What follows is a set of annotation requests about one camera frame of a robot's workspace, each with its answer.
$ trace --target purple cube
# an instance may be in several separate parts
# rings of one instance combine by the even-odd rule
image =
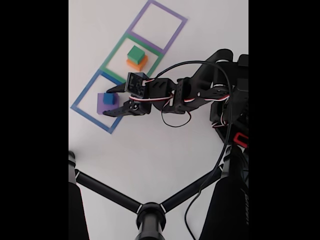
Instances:
[[[119,96],[118,94],[114,94],[114,104],[104,104],[104,93],[98,93],[98,102],[96,112],[99,115],[103,115],[104,111],[114,110],[119,107]]]

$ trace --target black tripod leg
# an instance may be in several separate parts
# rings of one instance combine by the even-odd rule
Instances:
[[[249,189],[241,174],[246,163],[239,147],[229,150],[199,240],[249,238]]]
[[[75,156],[69,151],[68,239],[89,240],[81,192],[76,185]]]

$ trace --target black cable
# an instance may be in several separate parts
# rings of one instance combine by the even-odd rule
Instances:
[[[177,63],[175,65],[172,65],[171,67],[168,67],[167,69],[163,70],[162,72],[160,72],[156,77],[155,79],[159,78],[161,75],[163,75],[164,73],[168,72],[169,70],[171,69],[174,69],[176,67],[179,67],[179,66],[182,66],[182,65],[186,65],[186,64],[206,64],[206,65],[211,65],[217,69],[219,69],[225,76],[225,79],[226,79],[226,82],[228,83],[228,90],[229,90],[229,102],[232,103],[232,86],[230,84],[230,81],[229,81],[229,78],[226,74],[226,72],[222,69],[222,67],[220,67],[219,65],[213,63],[213,62],[209,62],[209,61],[184,61],[184,62],[180,62],[180,63]],[[190,202],[188,208],[186,209],[185,211],[185,214],[184,214],[184,222],[185,222],[185,225],[186,225],[186,228],[188,229],[190,235],[192,236],[193,240],[196,240],[195,236],[193,235],[193,233],[191,232],[189,226],[188,226],[188,223],[187,223],[187,213],[191,207],[191,205],[195,202],[195,200],[200,196],[201,194],[201,191],[203,189],[203,186],[212,178],[212,176],[214,175],[215,171],[217,170],[218,166],[219,166],[219,163],[222,159],[222,157],[224,156],[225,154],[225,151],[226,151],[226,148],[227,148],[227,145],[228,145],[228,142],[229,142],[229,137],[230,137],[230,132],[231,132],[231,124],[232,124],[232,104],[230,104],[230,108],[229,108],[229,118],[228,118],[228,126],[227,126],[227,130],[226,130],[226,136],[225,136],[225,140],[224,140],[224,144],[223,144],[223,147],[222,147],[222,151],[220,153],[220,156],[218,158],[218,161],[216,162],[215,166],[213,167],[213,170],[211,172],[211,174],[206,178],[206,180],[201,184],[200,188],[199,188],[199,192],[198,194],[195,196],[195,198]]]
[[[163,123],[164,123],[165,125],[167,125],[167,126],[169,126],[169,127],[172,127],[172,128],[180,128],[180,127],[182,127],[182,126],[184,126],[184,125],[186,125],[186,124],[188,124],[188,123],[190,122],[191,117],[192,117],[192,116],[191,116],[191,113],[188,112],[188,111],[186,111],[186,113],[189,114],[189,120],[188,120],[187,122],[185,122],[184,124],[179,125],[179,126],[173,126],[173,125],[170,125],[170,124],[166,123],[166,121],[165,121],[165,119],[164,119],[164,113],[163,113],[164,106],[165,106],[165,105],[163,105],[163,107],[162,107],[162,109],[161,109],[161,118],[162,118],[162,121],[163,121]]]

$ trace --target purple tape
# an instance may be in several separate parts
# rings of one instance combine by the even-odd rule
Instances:
[[[176,18],[178,18],[182,21],[180,26],[176,29],[175,33],[172,35],[169,42],[164,47],[164,49],[158,47],[157,45],[153,44],[152,42],[148,41],[147,39],[143,38],[142,36],[140,36],[132,31],[134,29],[135,25],[137,24],[137,22],[141,19],[142,15],[146,12],[146,10],[150,6],[150,4],[154,4],[155,6],[161,8],[162,10],[166,11],[167,13],[175,16]],[[185,17],[181,16],[180,14],[176,13],[175,11],[172,11],[171,9],[167,8],[166,6],[163,6],[162,4],[160,4],[159,2],[157,2],[155,0],[148,0],[146,2],[146,4],[143,6],[143,8],[141,9],[141,11],[138,13],[138,15],[135,17],[133,22],[130,24],[130,26],[126,30],[126,32],[128,34],[132,35],[133,37],[135,37],[136,39],[140,40],[141,42],[154,48],[158,52],[165,54],[169,50],[169,48],[171,47],[171,45],[173,44],[173,42],[175,41],[175,39],[177,38],[179,33],[181,32],[182,28],[185,26],[186,22],[187,22],[187,19]]]
[[[119,95],[115,94],[114,104],[104,104],[104,93],[98,93],[98,101],[96,106],[96,112],[102,115],[104,111],[114,110],[119,107]]]

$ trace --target orange cube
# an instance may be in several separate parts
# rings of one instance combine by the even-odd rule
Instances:
[[[135,64],[130,59],[126,60],[126,64],[128,64],[130,67],[134,68],[135,70],[141,72],[141,70],[146,65],[147,61],[148,61],[148,56],[144,55],[144,58],[141,60],[141,62],[139,64]]]

